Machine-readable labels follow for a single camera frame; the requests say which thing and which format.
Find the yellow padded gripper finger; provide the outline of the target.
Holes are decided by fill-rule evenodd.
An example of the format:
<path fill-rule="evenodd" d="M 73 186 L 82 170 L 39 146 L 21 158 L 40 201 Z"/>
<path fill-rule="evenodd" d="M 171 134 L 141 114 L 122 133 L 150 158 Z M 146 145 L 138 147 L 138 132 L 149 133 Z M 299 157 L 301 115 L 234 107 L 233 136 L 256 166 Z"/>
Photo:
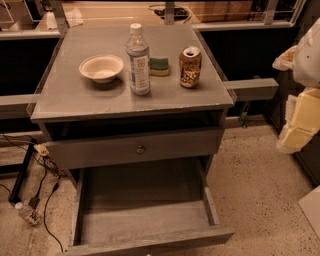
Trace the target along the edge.
<path fill-rule="evenodd" d="M 297 46 L 292 46 L 283 52 L 274 60 L 272 67 L 280 71 L 292 70 L 296 48 Z"/>
<path fill-rule="evenodd" d="M 320 89 L 306 88 L 298 96 L 289 95 L 285 121 L 276 148 L 286 154 L 299 152 L 320 130 Z"/>

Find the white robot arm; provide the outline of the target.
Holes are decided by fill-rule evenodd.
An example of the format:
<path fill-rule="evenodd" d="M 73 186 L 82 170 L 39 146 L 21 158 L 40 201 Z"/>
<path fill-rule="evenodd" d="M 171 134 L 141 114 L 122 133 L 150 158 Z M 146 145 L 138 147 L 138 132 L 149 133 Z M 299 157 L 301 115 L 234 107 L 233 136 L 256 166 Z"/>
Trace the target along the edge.
<path fill-rule="evenodd" d="M 304 86 L 298 95 L 289 95 L 285 107 L 285 125 L 276 148 L 293 154 L 306 146 L 320 130 L 320 19 L 300 39 L 277 57 L 272 67 L 293 71 L 295 82 Z"/>

